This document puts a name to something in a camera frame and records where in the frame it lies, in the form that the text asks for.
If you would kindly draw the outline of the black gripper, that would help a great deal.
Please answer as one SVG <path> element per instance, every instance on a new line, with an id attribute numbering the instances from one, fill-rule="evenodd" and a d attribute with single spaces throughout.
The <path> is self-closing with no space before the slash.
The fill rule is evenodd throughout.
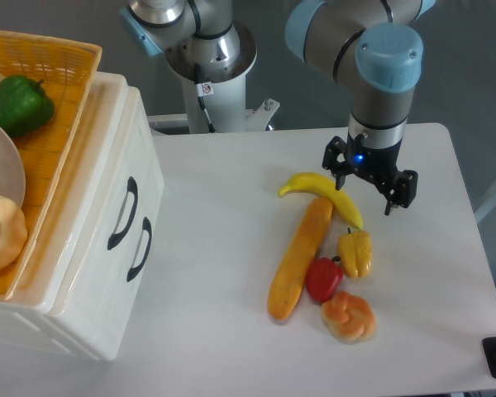
<path id="1" fill-rule="evenodd" d="M 400 146 L 375 149 L 365 145 L 362 134 L 346 139 L 334 136 L 325 148 L 322 168 L 334 177 L 336 190 L 343 188 L 348 175 L 374 185 L 386 198 L 384 215 L 389 216 L 398 207 L 409 207 L 417 195 L 418 173 L 397 168 Z"/>

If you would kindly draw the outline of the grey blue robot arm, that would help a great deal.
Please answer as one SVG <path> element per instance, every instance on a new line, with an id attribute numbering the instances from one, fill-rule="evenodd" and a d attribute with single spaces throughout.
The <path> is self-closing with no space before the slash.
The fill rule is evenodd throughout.
<path id="1" fill-rule="evenodd" d="M 399 170 L 398 153 L 423 44 L 411 24 L 429 1 L 302 1 L 284 28 L 287 47 L 346 88 L 352 97 L 346 138 L 327 145 L 322 160 L 341 188 L 347 175 L 371 183 L 387 208 L 406 208 L 417 172 Z M 230 1 L 130 1 L 122 25 L 147 55 L 162 54 L 183 85 L 192 133 L 247 129 L 246 74 L 255 39 L 233 17 Z"/>

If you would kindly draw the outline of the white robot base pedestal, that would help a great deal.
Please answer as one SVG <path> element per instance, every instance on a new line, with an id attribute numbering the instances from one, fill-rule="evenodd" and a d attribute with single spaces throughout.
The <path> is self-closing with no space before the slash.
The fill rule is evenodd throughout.
<path id="1" fill-rule="evenodd" d="M 166 52 L 179 77 L 189 132 L 243 132 L 246 76 L 257 49 L 251 32 L 233 22 L 222 36 L 192 35 Z"/>

